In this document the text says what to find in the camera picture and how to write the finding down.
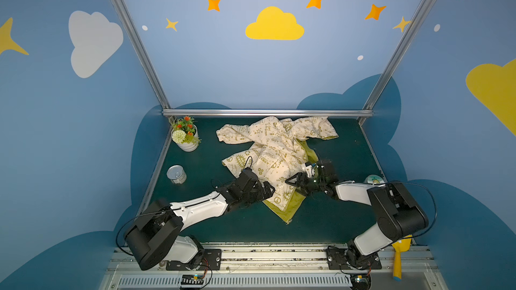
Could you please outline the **cream green printed jacket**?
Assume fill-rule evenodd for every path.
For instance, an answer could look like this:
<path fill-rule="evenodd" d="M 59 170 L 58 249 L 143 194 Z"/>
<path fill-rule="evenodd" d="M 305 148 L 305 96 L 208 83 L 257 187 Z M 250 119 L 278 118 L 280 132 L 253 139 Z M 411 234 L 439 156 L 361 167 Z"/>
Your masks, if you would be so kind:
<path fill-rule="evenodd" d="M 278 119 L 267 117 L 251 125 L 226 124 L 216 131 L 218 140 L 225 144 L 251 142 L 249 149 L 224 160 L 235 177 L 250 168 L 262 182 L 274 188 L 273 196 L 264 201 L 281 220 L 289 224 L 301 206 L 304 196 L 296 192 L 286 179 L 301 172 L 306 162 L 317 162 L 317 155 L 306 141 L 309 138 L 331 140 L 338 134 L 326 117 Z"/>

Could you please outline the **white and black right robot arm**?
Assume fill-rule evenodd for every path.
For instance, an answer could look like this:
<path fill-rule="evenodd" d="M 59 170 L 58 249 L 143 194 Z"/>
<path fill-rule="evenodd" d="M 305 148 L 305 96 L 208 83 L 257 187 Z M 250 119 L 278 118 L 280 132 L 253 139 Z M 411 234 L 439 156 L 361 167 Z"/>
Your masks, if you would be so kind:
<path fill-rule="evenodd" d="M 378 251 L 429 227 L 423 209 L 402 182 L 356 183 L 341 181 L 331 161 L 305 163 L 285 180 L 304 196 L 323 192 L 340 201 L 369 205 L 376 222 L 347 243 L 343 264 L 356 270 L 378 269 Z"/>

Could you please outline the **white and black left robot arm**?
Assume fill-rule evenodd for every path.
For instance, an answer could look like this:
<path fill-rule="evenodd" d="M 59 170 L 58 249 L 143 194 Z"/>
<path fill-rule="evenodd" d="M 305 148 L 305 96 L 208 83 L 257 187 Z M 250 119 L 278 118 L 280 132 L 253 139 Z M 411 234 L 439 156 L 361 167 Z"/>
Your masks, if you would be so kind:
<path fill-rule="evenodd" d="M 204 220 L 224 216 L 237 209 L 269 199 L 275 187 L 245 168 L 226 185 L 194 200 L 169 203 L 159 199 L 132 219 L 124 241 L 140 269 L 147 271 L 163 261 L 181 268 L 197 269 L 204 264 L 205 249 L 185 229 Z"/>

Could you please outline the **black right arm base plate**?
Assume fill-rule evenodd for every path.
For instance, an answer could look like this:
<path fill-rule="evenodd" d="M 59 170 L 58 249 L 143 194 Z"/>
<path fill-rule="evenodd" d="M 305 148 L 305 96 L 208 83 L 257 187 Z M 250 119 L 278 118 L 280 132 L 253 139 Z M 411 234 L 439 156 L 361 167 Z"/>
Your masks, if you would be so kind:
<path fill-rule="evenodd" d="M 362 255 L 358 249 L 337 248 L 329 246 L 326 249 L 327 263 L 330 270 L 381 270 L 382 264 L 377 252 Z"/>

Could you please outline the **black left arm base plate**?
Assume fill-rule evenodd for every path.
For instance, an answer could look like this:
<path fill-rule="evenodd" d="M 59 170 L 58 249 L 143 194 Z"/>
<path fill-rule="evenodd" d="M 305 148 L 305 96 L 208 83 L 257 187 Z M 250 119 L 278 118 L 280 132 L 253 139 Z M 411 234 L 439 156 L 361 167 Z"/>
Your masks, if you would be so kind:
<path fill-rule="evenodd" d="M 166 265 L 167 271 L 197 271 L 199 269 L 211 269 L 213 271 L 220 270 L 222 260 L 222 251 L 220 249 L 204 249 L 199 251 L 192 260 L 187 263 L 179 261 L 168 261 Z"/>

